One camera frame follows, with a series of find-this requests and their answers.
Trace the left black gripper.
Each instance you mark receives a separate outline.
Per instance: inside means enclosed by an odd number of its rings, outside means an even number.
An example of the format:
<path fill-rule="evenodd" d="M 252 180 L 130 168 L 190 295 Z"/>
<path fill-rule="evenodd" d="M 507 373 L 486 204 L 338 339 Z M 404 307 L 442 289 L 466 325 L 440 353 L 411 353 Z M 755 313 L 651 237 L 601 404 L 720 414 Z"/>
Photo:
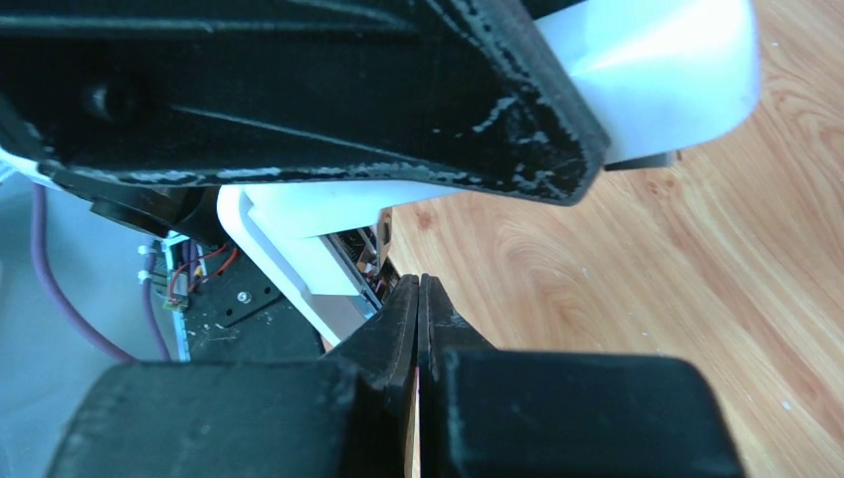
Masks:
<path fill-rule="evenodd" d="M 397 179 L 558 205 L 610 139 L 534 24 L 549 1 L 5 1 L 1 144 L 138 186 Z M 217 187 L 91 212 L 225 243 Z"/>

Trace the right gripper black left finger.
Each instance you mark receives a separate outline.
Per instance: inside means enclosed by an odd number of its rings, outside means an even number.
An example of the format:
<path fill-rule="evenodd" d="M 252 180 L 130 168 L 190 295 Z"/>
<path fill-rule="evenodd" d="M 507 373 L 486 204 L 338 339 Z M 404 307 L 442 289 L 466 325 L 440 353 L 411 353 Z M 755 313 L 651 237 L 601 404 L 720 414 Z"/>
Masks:
<path fill-rule="evenodd" d="M 408 477 L 419 280 L 320 358 L 113 366 L 51 477 Z"/>

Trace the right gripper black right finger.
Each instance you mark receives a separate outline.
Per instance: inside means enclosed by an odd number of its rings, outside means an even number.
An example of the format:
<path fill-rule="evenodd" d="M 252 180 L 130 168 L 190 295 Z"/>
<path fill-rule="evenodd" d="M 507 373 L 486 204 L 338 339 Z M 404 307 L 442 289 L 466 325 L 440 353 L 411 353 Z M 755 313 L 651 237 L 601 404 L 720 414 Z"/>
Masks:
<path fill-rule="evenodd" d="M 425 477 L 741 477 L 704 376 L 673 357 L 499 350 L 424 275 Z"/>

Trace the white stapler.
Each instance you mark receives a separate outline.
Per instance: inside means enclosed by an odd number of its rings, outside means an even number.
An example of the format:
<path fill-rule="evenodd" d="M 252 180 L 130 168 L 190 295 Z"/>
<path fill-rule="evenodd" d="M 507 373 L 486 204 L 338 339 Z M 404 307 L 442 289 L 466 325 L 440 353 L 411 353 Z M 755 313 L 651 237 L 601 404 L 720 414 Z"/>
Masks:
<path fill-rule="evenodd" d="M 586 1 L 536 26 L 609 134 L 607 164 L 663 167 L 753 111 L 758 35 L 747 1 Z M 380 308 L 337 232 L 388 230 L 394 206 L 452 193 L 401 180 L 226 185 L 218 217 L 331 344 Z"/>

